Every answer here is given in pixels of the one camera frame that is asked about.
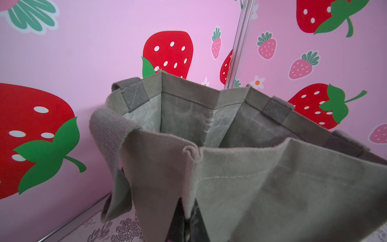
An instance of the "strawberry wallpaper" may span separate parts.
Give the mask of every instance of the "strawberry wallpaper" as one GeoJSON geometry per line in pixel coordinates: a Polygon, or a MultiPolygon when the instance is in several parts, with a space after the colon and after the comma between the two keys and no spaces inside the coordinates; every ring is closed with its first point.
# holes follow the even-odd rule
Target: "strawberry wallpaper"
{"type": "Polygon", "coordinates": [[[237,81],[387,158],[386,2],[259,0],[254,10],[237,81]]]}
{"type": "Polygon", "coordinates": [[[242,7],[0,1],[0,240],[38,241],[111,191],[89,119],[113,82],[161,69],[223,89],[242,7]]]}

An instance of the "patterned floor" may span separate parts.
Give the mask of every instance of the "patterned floor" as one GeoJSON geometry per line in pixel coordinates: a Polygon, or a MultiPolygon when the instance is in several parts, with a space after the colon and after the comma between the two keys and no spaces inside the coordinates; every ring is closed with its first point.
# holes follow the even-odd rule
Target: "patterned floor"
{"type": "Polygon", "coordinates": [[[67,234],[60,242],[140,242],[143,236],[135,210],[102,223],[101,210],[67,234]]]}
{"type": "MultiPolygon", "coordinates": [[[[135,209],[107,223],[100,220],[106,198],[42,242],[143,242],[135,209]]],[[[387,242],[387,224],[362,242],[387,242]]]]}

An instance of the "white flower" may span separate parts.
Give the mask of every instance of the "white flower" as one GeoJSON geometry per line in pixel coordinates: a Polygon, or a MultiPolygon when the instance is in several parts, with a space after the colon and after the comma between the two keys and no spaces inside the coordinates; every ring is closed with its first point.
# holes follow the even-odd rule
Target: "white flower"
{"type": "Polygon", "coordinates": [[[202,82],[202,85],[210,86],[210,83],[207,82],[207,77],[205,77],[204,82],[202,82]]]}
{"type": "Polygon", "coordinates": [[[259,4],[255,5],[253,7],[253,14],[251,15],[251,19],[257,19],[258,18],[258,14],[257,14],[258,7],[259,7],[259,4]]]}
{"type": "Polygon", "coordinates": [[[251,81],[249,84],[250,84],[250,86],[252,86],[255,89],[257,89],[257,88],[263,89],[264,88],[264,85],[263,85],[264,81],[265,81],[264,77],[259,78],[257,75],[255,75],[254,81],[251,81]]]}

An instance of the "white dot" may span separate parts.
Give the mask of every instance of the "white dot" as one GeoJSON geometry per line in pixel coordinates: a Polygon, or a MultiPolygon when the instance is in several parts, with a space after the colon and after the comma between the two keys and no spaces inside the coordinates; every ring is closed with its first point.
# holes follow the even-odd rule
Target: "white dot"
{"type": "Polygon", "coordinates": [[[52,133],[42,133],[40,136],[42,136],[43,138],[46,138],[46,139],[51,139],[51,138],[54,138],[54,134],[52,133]]]}
{"type": "Polygon", "coordinates": [[[38,113],[48,113],[48,109],[41,106],[34,107],[34,110],[38,113]]]}
{"type": "Polygon", "coordinates": [[[9,131],[8,134],[10,134],[11,136],[17,137],[17,138],[21,138],[21,137],[24,137],[26,135],[24,132],[19,131],[19,130],[9,131]]]}
{"type": "Polygon", "coordinates": [[[14,154],[13,156],[11,156],[12,159],[14,159],[15,161],[25,161],[25,158],[19,154],[14,154]]]}

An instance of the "metal pole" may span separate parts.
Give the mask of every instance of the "metal pole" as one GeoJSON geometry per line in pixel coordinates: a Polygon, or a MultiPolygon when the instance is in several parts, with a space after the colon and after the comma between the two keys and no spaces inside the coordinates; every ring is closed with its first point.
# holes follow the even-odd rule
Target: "metal pole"
{"type": "Polygon", "coordinates": [[[224,86],[225,89],[234,87],[234,80],[238,71],[240,59],[242,57],[243,44],[247,36],[254,5],[255,0],[244,1],[241,17],[239,19],[238,30],[236,31],[234,49],[230,61],[230,69],[228,71],[226,84],[224,86]]]}

